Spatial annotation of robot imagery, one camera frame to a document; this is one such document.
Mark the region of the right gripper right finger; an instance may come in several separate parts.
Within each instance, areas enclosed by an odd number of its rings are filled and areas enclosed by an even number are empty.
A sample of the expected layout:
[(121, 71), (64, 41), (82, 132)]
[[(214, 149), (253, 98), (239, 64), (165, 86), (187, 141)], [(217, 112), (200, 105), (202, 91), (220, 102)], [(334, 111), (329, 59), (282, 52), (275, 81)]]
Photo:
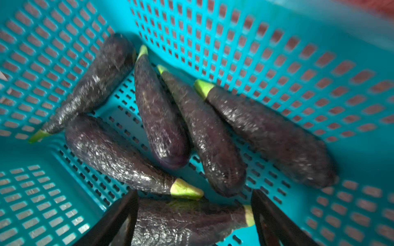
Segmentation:
[(251, 208), (262, 246), (317, 246), (318, 244), (302, 231), (261, 190), (253, 190)]

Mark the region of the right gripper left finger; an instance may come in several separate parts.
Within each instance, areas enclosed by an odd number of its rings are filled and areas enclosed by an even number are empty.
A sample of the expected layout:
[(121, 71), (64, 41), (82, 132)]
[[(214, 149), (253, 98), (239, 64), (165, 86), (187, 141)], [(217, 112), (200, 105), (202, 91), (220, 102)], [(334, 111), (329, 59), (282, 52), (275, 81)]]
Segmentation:
[(77, 242), (75, 246), (108, 246), (121, 232), (122, 225), (128, 221), (122, 246), (129, 246), (132, 242), (139, 210), (139, 196), (136, 190), (130, 190), (122, 198), (114, 202), (103, 217)]

